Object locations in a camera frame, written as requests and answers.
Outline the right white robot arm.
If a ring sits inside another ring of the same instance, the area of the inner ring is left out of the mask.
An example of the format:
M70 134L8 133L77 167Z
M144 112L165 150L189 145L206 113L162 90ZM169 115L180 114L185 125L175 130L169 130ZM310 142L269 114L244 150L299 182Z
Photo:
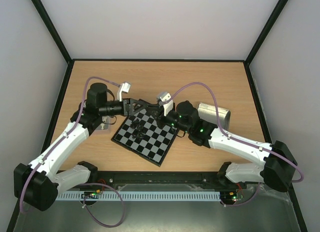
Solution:
M198 146L223 150L248 160L246 164L225 162L221 166L218 182L222 187L238 182L260 182L279 192L288 191L297 161L285 143L257 142L220 129L201 119L189 101L172 108L148 105L146 110L158 127L168 125L187 133L189 140Z

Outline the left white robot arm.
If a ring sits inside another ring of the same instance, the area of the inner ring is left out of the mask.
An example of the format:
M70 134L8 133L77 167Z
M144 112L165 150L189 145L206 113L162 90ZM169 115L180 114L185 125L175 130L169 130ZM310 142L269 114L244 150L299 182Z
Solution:
M117 99L108 100L108 87L104 83L85 85L82 101L62 134L36 159L29 164L20 163L13 173L14 194L19 199L20 211L27 203L45 211L57 196L75 186L94 183L98 168L81 161L72 169L58 172L72 152L102 124L106 116L130 116L142 109L154 110L159 115L163 109L162 100L157 104L123 99L121 93L129 91L130 84L118 86Z

